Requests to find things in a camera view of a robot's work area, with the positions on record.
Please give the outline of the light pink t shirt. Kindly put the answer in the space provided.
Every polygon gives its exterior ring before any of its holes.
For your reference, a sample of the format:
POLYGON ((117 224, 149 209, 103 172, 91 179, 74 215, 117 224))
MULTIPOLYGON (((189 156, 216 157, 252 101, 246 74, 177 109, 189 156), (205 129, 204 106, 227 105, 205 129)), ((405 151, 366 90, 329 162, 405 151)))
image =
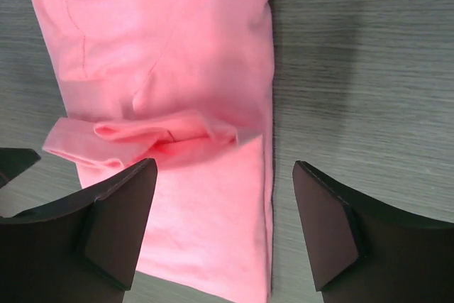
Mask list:
POLYGON ((137 269, 232 302, 272 271, 269 0, 32 0, 67 112, 43 149, 88 187, 143 158, 137 269))

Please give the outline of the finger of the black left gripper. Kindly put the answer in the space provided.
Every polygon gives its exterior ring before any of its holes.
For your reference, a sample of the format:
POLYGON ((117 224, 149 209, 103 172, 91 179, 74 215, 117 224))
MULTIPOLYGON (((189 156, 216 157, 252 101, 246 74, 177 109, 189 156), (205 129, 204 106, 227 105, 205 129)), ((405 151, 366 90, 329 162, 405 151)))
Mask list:
POLYGON ((36 164, 41 157, 30 148, 4 148, 0 152, 0 187, 6 186, 28 168, 36 164))

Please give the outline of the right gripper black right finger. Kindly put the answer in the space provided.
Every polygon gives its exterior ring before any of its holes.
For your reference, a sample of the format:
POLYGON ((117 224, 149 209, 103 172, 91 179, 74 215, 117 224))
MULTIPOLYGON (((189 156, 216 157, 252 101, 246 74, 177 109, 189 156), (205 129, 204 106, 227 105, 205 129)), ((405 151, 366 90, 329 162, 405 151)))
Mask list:
POLYGON ((307 162, 293 168, 314 286, 325 302, 453 301, 453 225, 386 204, 307 162))

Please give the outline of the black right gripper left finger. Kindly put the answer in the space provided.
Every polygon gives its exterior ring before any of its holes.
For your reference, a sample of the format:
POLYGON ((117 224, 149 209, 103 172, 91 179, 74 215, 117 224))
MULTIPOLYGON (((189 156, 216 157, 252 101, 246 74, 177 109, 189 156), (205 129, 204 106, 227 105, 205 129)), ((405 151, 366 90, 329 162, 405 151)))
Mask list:
POLYGON ((1 219, 2 302, 122 302, 133 284, 157 165, 144 159, 1 219))

